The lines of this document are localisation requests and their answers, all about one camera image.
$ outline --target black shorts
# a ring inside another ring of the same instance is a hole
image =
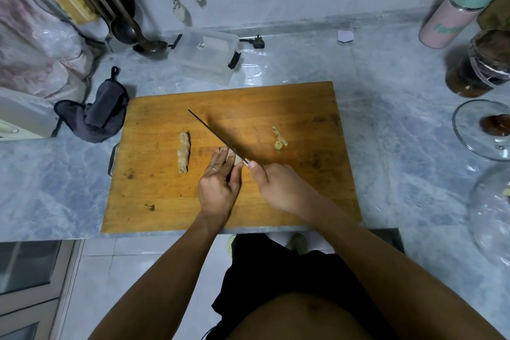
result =
[[[228,337],[252,311],[277,296],[303,292],[332,300],[353,315],[374,339],[398,339],[338,254],[299,255],[266,234],[238,234],[214,311],[221,321],[207,340]]]

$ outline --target gray towel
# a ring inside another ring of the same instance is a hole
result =
[[[62,100],[54,106],[55,113],[86,142],[106,140],[124,125],[129,96],[125,87],[115,79],[119,71],[117,66],[112,67],[112,76],[99,86],[94,103],[83,105]]]

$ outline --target person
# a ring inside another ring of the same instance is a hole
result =
[[[198,183],[188,230],[120,298],[89,337],[171,339],[207,252],[241,187],[243,163],[216,150]],[[504,339],[456,293],[319,195],[288,165],[248,168],[275,209],[314,227],[336,254],[299,255],[264,234],[240,234],[207,339]]]

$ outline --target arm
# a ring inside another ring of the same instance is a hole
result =
[[[335,248],[402,339],[504,338],[456,293],[361,227],[288,165],[250,171],[264,198],[296,214]]]
[[[168,340],[174,336],[209,248],[239,193],[243,163],[232,168],[235,156],[225,163],[227,152],[216,150],[200,179],[201,211],[193,224],[112,307],[89,340]]]

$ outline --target tile floor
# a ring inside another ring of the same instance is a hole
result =
[[[333,253],[316,232],[304,233],[309,250]],[[270,233],[285,245],[291,233]],[[211,304],[231,265],[226,251],[229,235],[219,235],[207,255],[198,283],[174,340],[200,339],[220,319]],[[85,340],[128,288],[164,253],[178,236],[86,240],[64,320],[61,340]]]

